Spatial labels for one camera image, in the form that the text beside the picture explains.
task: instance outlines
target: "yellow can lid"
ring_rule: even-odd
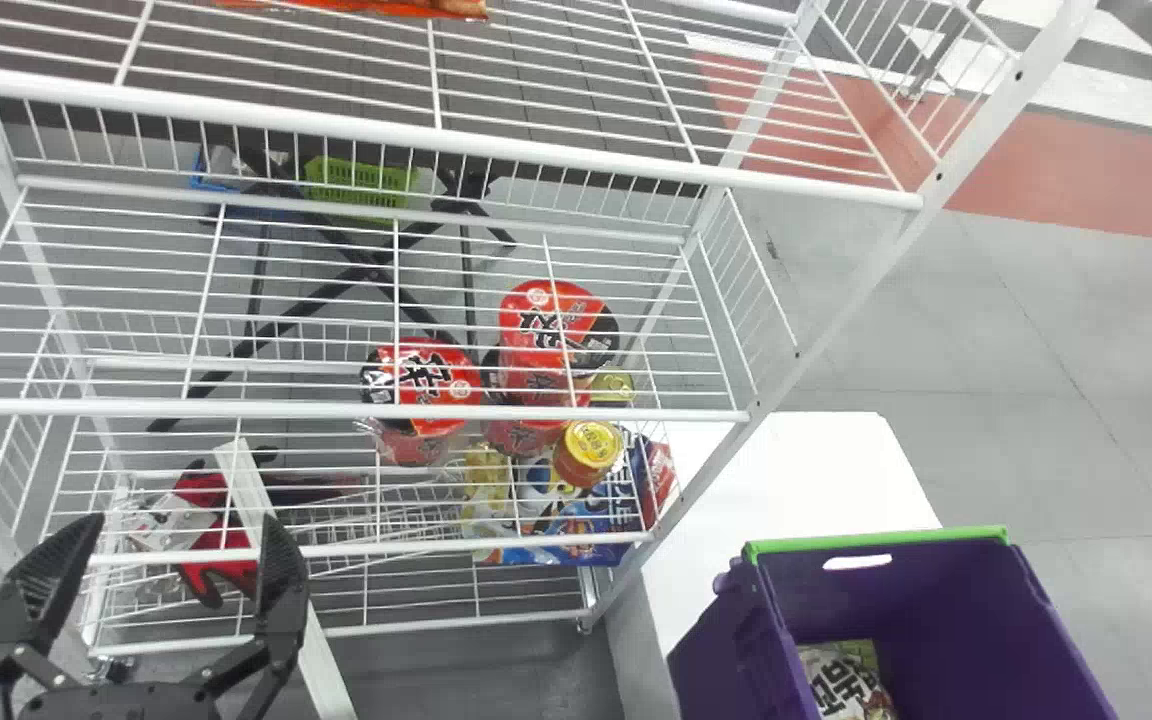
[[[582,465],[605,470],[621,456],[621,432],[599,420],[576,420],[567,425],[563,447]]]

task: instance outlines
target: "green basket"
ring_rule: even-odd
[[[381,168],[379,165],[351,162],[327,156],[318,156],[305,164],[305,176],[310,182],[326,183],[334,187],[312,185],[308,188],[310,200],[343,202],[348,205],[369,205],[372,209],[407,209],[407,196],[417,172],[402,168]],[[348,190],[349,187],[366,188],[366,190]],[[353,215],[338,217],[342,223],[382,225],[388,227],[391,220],[385,218],[357,218]]]

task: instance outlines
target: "green bin rim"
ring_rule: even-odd
[[[916,544],[927,541],[972,541],[992,539],[1011,544],[1007,539],[1006,525],[967,525],[962,528],[937,528],[931,530],[897,530],[892,533],[867,533],[861,536],[827,536],[818,538],[782,538],[746,541],[741,555],[750,564],[758,564],[763,553],[809,552],[816,550],[855,550],[886,546],[886,544]]]

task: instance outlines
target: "bin handle hole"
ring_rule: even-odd
[[[824,561],[823,568],[826,570],[859,570],[861,568],[877,568],[879,564],[887,564],[892,561],[889,552],[881,555],[856,555],[851,558],[831,558]]]

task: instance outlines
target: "white table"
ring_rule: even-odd
[[[670,424],[680,477],[690,478],[726,432],[721,423]],[[626,719],[679,715],[664,657],[708,607],[710,582],[745,541],[940,526],[882,416],[772,415],[605,616]]]

